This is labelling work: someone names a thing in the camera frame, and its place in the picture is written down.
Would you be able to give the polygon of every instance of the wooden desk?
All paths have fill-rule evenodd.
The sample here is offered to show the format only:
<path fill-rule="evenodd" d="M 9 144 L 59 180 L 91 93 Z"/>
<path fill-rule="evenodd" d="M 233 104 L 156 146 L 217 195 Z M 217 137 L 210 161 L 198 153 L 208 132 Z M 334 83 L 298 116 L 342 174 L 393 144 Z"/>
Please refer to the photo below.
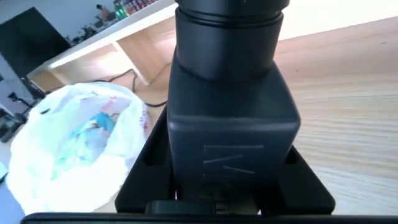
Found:
<path fill-rule="evenodd" d="M 302 117 L 294 144 L 336 199 L 334 214 L 398 215 L 397 37 L 394 17 L 278 43 Z M 163 101 L 168 77 L 166 68 L 137 94 Z M 152 122 L 161 111 L 149 110 Z"/>
<path fill-rule="evenodd" d="M 323 1 L 297 0 L 286 9 L 282 38 L 298 36 L 298 30 L 299 35 L 311 34 L 281 40 L 275 54 L 302 117 L 294 144 L 335 197 L 334 214 L 398 215 L 398 17 L 312 33 L 340 27 L 334 20 L 327 23 L 336 14 L 340 22 L 354 17 L 351 24 L 363 22 L 360 18 L 371 12 L 390 17 L 397 11 L 387 2 L 376 6 L 352 0 L 348 7 L 342 0 L 327 1 L 326 6 Z M 309 11 L 311 6 L 319 11 Z M 307 30 L 303 30 L 306 18 L 307 22 L 313 19 L 297 17 L 303 12 L 318 14 L 313 19 L 319 21 Z M 137 94 L 150 103 L 164 101 L 175 44 L 175 33 L 170 30 L 173 22 L 172 17 L 166 19 L 51 72 L 68 74 L 63 76 L 64 84 L 103 78 L 129 69 L 128 60 L 115 60 L 127 56 L 152 82 L 150 86 L 141 82 Z M 49 76 L 41 79 L 48 88 L 56 85 Z M 116 83 L 131 87 L 132 76 Z M 152 125 L 161 111 L 150 109 Z M 99 209 L 113 210 L 112 202 Z"/>

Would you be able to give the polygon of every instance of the bottle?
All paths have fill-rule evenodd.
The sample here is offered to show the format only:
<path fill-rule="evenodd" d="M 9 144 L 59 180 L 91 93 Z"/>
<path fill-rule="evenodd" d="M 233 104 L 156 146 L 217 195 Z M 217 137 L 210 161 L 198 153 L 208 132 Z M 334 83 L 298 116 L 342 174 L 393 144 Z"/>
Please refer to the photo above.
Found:
<path fill-rule="evenodd" d="M 123 10 L 124 13 L 126 13 L 127 16 L 130 16 L 132 14 L 130 8 L 129 8 L 129 4 L 128 4 L 128 0 L 124 0 L 123 1 Z"/>
<path fill-rule="evenodd" d="M 136 8 L 134 7 L 134 4 L 132 3 L 132 0 L 128 0 L 128 5 L 132 13 L 137 12 Z"/>
<path fill-rule="evenodd" d="M 131 1 L 132 5 L 134 6 L 134 8 L 136 9 L 136 12 L 140 11 L 140 7 L 138 6 L 137 2 L 135 0 Z"/>
<path fill-rule="evenodd" d="M 121 19 L 124 19 L 127 17 L 127 14 L 124 12 L 124 9 L 122 7 L 120 0 L 116 0 L 116 12 L 119 12 Z"/>
<path fill-rule="evenodd" d="M 140 5 L 141 9 L 147 7 L 147 4 L 145 4 L 142 0 L 137 0 L 138 5 Z"/>

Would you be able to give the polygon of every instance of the white plastic bag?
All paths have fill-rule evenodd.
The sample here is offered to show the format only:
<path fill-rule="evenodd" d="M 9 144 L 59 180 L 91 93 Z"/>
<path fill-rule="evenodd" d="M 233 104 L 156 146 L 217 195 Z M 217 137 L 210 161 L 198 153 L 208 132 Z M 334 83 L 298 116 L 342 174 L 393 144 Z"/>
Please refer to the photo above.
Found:
<path fill-rule="evenodd" d="M 54 178 L 71 133 L 101 112 L 116 114 L 118 120 L 106 146 L 93 152 L 99 157 L 90 166 L 73 164 Z M 125 87 L 112 83 L 65 86 L 29 113 L 11 144 L 6 183 L 26 215 L 92 212 L 106 204 L 125 181 L 145 144 L 146 122 L 146 105 Z M 77 141 L 72 146 L 84 144 Z"/>

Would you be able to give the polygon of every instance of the black mount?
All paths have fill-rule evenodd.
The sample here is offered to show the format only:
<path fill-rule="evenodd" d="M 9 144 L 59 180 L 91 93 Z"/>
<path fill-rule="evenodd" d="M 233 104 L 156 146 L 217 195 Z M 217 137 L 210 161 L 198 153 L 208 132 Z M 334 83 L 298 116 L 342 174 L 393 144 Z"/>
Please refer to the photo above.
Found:
<path fill-rule="evenodd" d="M 180 197 L 175 201 L 175 193 L 165 108 L 116 198 L 118 213 L 179 213 L 183 208 L 199 211 L 183 213 L 205 213 L 203 208 L 215 205 L 213 211 L 210 206 L 206 212 L 253 214 L 260 210 L 263 215 L 310 215 L 330 214 L 335 207 L 333 197 L 293 146 L 277 181 L 268 189 L 237 192 L 224 201 L 218 198 L 223 193 L 217 189 L 197 192 L 208 198 L 196 201 L 196 207 Z M 174 203 L 182 204 L 170 211 Z"/>

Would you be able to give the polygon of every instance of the gray floor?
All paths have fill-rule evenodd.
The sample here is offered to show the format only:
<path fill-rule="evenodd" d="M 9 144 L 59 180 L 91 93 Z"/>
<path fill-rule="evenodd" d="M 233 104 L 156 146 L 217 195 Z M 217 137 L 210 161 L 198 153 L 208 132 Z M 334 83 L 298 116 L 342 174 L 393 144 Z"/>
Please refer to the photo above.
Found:
<path fill-rule="evenodd" d="M 11 152 L 8 144 L 0 142 L 0 162 L 8 167 Z M 0 224 L 17 224 L 24 217 L 24 212 L 7 188 L 0 184 Z"/>

